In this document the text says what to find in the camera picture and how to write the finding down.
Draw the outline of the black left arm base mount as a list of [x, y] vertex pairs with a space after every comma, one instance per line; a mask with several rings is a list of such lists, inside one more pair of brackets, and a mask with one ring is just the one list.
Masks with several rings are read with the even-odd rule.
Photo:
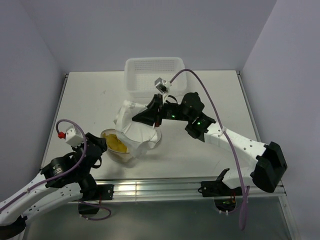
[[99, 218], [94, 217], [100, 210], [104, 210], [103, 201], [111, 201], [114, 195], [114, 184], [98, 184], [93, 194], [89, 197], [83, 197], [78, 202], [78, 213], [81, 217], [91, 221], [98, 221]]

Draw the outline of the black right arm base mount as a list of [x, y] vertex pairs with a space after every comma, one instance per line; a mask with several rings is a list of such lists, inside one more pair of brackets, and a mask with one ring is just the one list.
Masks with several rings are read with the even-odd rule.
[[197, 190], [204, 198], [214, 198], [215, 207], [222, 212], [231, 212], [236, 208], [236, 197], [242, 196], [241, 187], [229, 188], [221, 180], [202, 181]]

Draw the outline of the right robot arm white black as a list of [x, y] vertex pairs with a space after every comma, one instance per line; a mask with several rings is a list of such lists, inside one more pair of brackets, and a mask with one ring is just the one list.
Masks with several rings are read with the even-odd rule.
[[185, 130], [192, 138], [236, 153], [245, 160], [248, 167], [226, 168], [218, 176], [215, 184], [220, 194], [251, 185], [273, 193], [288, 168], [281, 147], [273, 141], [269, 144], [254, 141], [220, 126], [203, 113], [204, 107], [197, 92], [186, 93], [181, 103], [163, 102], [162, 96], [156, 94], [132, 120], [152, 127], [160, 126], [163, 120], [185, 121]]

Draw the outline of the white bra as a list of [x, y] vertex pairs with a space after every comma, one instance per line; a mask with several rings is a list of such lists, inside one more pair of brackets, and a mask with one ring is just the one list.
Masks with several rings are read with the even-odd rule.
[[144, 104], [124, 100], [113, 121], [117, 138], [135, 158], [154, 149], [161, 140], [161, 133], [153, 125], [133, 121], [133, 117], [146, 109]]

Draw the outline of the yellow bra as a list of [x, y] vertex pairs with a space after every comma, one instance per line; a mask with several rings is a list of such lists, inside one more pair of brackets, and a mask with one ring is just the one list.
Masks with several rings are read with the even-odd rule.
[[119, 153], [127, 153], [128, 148], [125, 144], [123, 144], [118, 138], [116, 134], [103, 134], [103, 137], [106, 139], [107, 146]]

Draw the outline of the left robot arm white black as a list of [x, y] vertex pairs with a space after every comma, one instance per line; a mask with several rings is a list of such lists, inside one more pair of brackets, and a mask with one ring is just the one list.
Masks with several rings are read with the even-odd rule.
[[90, 174], [102, 164], [105, 138], [86, 133], [85, 143], [54, 158], [21, 190], [0, 203], [0, 238], [10, 240], [41, 214], [72, 201], [96, 197], [98, 188]]

